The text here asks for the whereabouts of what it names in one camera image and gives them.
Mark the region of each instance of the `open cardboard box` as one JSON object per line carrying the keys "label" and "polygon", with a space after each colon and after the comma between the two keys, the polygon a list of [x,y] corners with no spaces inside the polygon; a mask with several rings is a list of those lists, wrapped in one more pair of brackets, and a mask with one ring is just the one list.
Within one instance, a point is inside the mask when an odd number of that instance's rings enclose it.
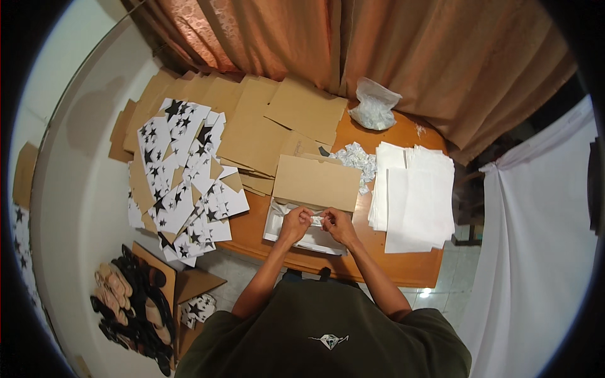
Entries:
{"label": "open cardboard box", "polygon": [[166,275],[166,285],[161,290],[170,305],[175,325],[175,339],[172,348],[174,349],[174,362],[176,363],[185,355],[193,340],[204,329],[204,323],[202,322],[196,322],[193,330],[181,323],[181,305],[227,281],[197,268],[177,272],[136,242],[132,244],[132,252]]}
{"label": "open cardboard box", "polygon": [[[276,241],[280,234],[285,211],[279,205],[285,205],[288,211],[305,205],[316,214],[335,207],[352,214],[357,203],[360,177],[361,170],[345,167],[338,159],[311,154],[300,157],[281,155],[263,238]],[[345,246],[316,226],[309,227],[294,246],[331,255],[347,254]]]}

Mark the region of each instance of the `clear plastic bag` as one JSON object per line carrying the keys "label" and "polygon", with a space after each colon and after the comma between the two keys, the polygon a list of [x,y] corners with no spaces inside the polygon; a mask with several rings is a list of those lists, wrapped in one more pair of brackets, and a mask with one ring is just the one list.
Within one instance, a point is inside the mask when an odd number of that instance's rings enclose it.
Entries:
{"label": "clear plastic bag", "polygon": [[386,130],[396,121],[391,109],[402,98],[382,85],[360,77],[357,80],[357,99],[359,105],[348,111],[349,115],[363,127],[372,130]]}

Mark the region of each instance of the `brown curtain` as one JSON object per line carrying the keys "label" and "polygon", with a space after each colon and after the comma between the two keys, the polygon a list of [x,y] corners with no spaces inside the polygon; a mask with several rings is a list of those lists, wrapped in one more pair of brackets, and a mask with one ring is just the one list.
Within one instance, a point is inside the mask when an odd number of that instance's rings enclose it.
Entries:
{"label": "brown curtain", "polygon": [[349,98],[369,77],[400,93],[396,109],[428,120],[463,164],[576,70],[537,0],[150,1],[195,64],[275,80],[293,72]]}

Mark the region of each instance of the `man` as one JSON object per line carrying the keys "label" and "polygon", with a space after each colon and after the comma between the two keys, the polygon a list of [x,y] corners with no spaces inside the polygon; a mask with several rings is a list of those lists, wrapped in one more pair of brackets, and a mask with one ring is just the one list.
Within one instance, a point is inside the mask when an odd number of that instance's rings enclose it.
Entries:
{"label": "man", "polygon": [[208,318],[175,376],[468,377],[471,356],[452,326],[433,308],[412,311],[346,213],[326,209],[321,229],[349,249],[376,304],[335,282],[282,280],[273,289],[311,215],[300,206],[284,217],[280,237],[233,310]]}

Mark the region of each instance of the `pile of shoes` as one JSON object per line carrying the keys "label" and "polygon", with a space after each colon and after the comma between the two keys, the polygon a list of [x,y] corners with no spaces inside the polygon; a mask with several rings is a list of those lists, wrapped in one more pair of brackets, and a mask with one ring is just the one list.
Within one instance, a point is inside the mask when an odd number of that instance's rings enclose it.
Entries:
{"label": "pile of shoes", "polygon": [[90,302],[103,319],[107,339],[155,359],[170,376],[175,327],[170,305],[160,290],[166,276],[122,244],[122,256],[101,263],[94,272],[97,288]]}

